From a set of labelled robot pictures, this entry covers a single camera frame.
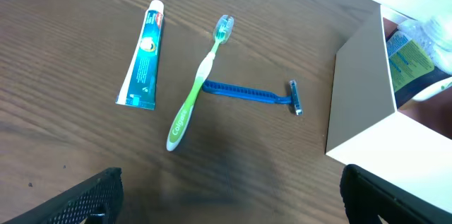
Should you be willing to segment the green toothbrush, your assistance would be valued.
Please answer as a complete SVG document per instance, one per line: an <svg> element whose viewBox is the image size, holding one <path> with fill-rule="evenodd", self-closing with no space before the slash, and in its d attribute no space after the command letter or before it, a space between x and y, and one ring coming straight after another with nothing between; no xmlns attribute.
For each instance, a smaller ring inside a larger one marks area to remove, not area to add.
<svg viewBox="0 0 452 224"><path fill-rule="evenodd" d="M229 39L233 26L234 18L229 15L221 16L221 18L217 22L217 25L215 26L215 29L213 31L214 44L209 53L207 53L206 57L199 65L195 75L194 84L192 85L187 98L179 109L170 127L166 142L166 149L168 151L173 151L184 137L189 125L191 114L194 110L194 105L198 94L213 67L213 61L215 59L218 47L221 44L226 43L226 41Z"/></svg>

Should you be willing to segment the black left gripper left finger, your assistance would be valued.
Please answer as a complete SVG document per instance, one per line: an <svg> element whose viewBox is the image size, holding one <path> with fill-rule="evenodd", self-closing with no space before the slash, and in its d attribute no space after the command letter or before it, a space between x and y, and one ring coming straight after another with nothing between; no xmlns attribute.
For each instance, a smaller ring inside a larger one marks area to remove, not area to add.
<svg viewBox="0 0 452 224"><path fill-rule="evenodd" d="M8 223L114 224L123 201L121 168L109 167Z"/></svg>

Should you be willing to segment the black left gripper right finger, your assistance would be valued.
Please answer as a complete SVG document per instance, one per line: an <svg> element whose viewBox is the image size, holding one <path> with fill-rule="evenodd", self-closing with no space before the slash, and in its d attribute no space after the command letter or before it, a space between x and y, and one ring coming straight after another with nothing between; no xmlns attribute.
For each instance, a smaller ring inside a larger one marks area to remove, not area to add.
<svg viewBox="0 0 452 224"><path fill-rule="evenodd" d="M340 195L350 223L451 223L451 214L358 165L346 165Z"/></svg>

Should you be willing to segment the blue disposable razor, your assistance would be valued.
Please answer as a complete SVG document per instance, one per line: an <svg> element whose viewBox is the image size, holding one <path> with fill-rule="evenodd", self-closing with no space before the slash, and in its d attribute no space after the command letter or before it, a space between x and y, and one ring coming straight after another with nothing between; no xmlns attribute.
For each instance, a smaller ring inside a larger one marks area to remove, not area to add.
<svg viewBox="0 0 452 224"><path fill-rule="evenodd" d="M285 97L264 90L235 86L209 80L203 83L202 90L206 93L223 95L231 98L264 102L268 104L289 105L293 108L297 116L303 115L303 108L299 99L296 80L289 81L288 86L290 94Z"/></svg>

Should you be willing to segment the teal toothpaste tube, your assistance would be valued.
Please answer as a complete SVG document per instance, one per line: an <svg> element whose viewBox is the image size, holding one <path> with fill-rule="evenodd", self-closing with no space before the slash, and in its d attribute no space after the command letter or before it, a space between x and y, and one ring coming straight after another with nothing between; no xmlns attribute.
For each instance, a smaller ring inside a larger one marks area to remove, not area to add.
<svg viewBox="0 0 452 224"><path fill-rule="evenodd" d="M164 20L164 4L150 2L145 12L141 32L116 103L129 107L154 110L160 41Z"/></svg>

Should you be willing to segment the clear spray bottle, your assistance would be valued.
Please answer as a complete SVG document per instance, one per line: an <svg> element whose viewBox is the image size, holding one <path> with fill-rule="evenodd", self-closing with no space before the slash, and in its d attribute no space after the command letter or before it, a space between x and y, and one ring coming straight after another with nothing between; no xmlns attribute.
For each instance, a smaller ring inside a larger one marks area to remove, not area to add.
<svg viewBox="0 0 452 224"><path fill-rule="evenodd" d="M451 77L451 17L405 20L386 41L396 107Z"/></svg>

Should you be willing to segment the white cream tube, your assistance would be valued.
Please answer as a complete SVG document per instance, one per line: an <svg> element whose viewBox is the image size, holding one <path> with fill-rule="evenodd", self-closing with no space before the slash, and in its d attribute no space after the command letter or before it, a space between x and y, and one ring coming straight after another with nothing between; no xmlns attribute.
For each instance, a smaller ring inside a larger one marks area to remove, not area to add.
<svg viewBox="0 0 452 224"><path fill-rule="evenodd" d="M439 93L444 92L451 87L451 77L445 78L441 81L433 83L432 85L426 87L424 90L420 91L413 98L408 100L405 104L399 107L399 110L406 110L409 106L413 105L415 102L424 102Z"/></svg>

